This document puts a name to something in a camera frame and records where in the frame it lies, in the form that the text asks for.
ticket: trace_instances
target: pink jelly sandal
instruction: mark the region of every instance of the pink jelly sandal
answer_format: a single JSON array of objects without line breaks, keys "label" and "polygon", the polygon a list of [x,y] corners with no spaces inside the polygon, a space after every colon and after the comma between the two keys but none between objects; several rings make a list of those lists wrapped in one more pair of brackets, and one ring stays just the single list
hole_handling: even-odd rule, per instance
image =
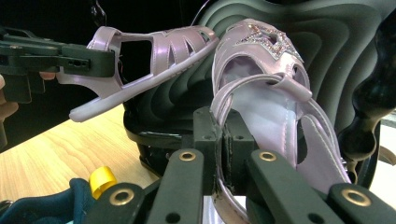
[{"label": "pink jelly sandal", "polygon": [[[117,63],[122,42],[148,40],[152,43],[150,74],[123,85]],[[151,34],[128,34],[111,27],[100,27],[88,49],[113,50],[113,77],[57,75],[61,84],[77,84],[94,91],[99,97],[70,112],[70,119],[82,122],[122,104],[137,94],[160,85],[202,60],[219,43],[214,32],[204,26],[192,26]]]},{"label": "pink jelly sandal", "polygon": [[[303,60],[284,33],[250,19],[232,25],[217,48],[212,80],[215,97],[210,108],[221,128],[232,108],[259,148],[283,155],[313,188],[327,193],[331,185],[349,181],[332,125],[312,99]],[[298,120],[307,143],[300,163]],[[248,223],[245,208],[224,184],[221,153],[217,161],[215,207],[227,223]]]}]

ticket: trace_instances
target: sandal strap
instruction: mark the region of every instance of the sandal strap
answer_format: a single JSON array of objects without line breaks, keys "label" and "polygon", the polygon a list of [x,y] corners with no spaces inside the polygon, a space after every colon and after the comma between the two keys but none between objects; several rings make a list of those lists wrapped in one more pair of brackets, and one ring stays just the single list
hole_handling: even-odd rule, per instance
[{"label": "sandal strap", "polygon": [[120,41],[148,40],[152,43],[150,73],[154,76],[189,59],[216,39],[214,32],[204,26],[184,27],[147,35],[121,33]]},{"label": "sandal strap", "polygon": [[[300,164],[294,164],[307,183],[322,192],[328,192],[333,184],[349,182],[347,173],[340,161],[338,143],[332,124],[320,106],[311,98],[311,92],[288,76],[256,75],[233,81],[220,89],[210,107],[212,114],[222,129],[233,103],[233,93],[236,89],[253,81],[269,82],[268,89],[281,90],[285,95],[297,95],[292,98],[302,113],[302,126],[307,143],[307,156]],[[215,207],[221,218],[232,223],[249,223],[246,210],[234,198],[226,187],[221,170],[221,152],[217,151],[217,182],[219,188],[212,196]]]},{"label": "sandal strap", "polygon": [[[115,64],[120,57],[120,42],[113,41],[115,35],[119,35],[120,31],[111,27],[100,27],[87,49],[97,49],[104,51],[115,51]],[[113,77],[82,77],[78,75],[69,75],[61,71],[56,75],[60,84],[74,84],[89,88],[94,91],[100,98],[106,98],[111,94],[120,91],[122,82],[118,71],[115,71]]]}]

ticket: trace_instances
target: brass grommet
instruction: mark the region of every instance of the brass grommet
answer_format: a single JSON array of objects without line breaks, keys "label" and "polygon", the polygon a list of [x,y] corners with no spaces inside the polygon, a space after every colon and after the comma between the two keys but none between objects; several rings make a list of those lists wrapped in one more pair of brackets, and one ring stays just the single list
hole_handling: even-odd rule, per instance
[{"label": "brass grommet", "polygon": [[131,189],[118,189],[110,195],[110,203],[116,206],[125,205],[134,198],[134,191]]},{"label": "brass grommet", "polygon": [[180,153],[180,155],[178,156],[180,158],[181,161],[193,161],[195,160],[195,153],[186,151],[183,153]]},{"label": "brass grommet", "polygon": [[272,152],[262,152],[260,153],[260,159],[264,161],[276,161],[276,155]]},{"label": "brass grommet", "polygon": [[343,189],[341,191],[341,194],[350,203],[354,203],[358,206],[367,207],[370,206],[372,203],[369,197],[355,189]]}]

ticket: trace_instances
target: rhinestone star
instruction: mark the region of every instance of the rhinestone star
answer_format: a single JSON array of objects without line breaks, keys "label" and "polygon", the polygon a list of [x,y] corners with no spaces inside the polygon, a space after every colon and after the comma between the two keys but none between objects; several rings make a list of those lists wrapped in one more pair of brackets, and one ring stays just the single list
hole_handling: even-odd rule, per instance
[{"label": "rhinestone star", "polygon": [[297,52],[295,47],[291,44],[285,33],[277,29],[270,29],[256,24],[250,24],[250,34],[236,43],[240,44],[258,44],[263,46],[275,60],[278,60],[284,52],[294,55],[301,62],[303,59]]}]

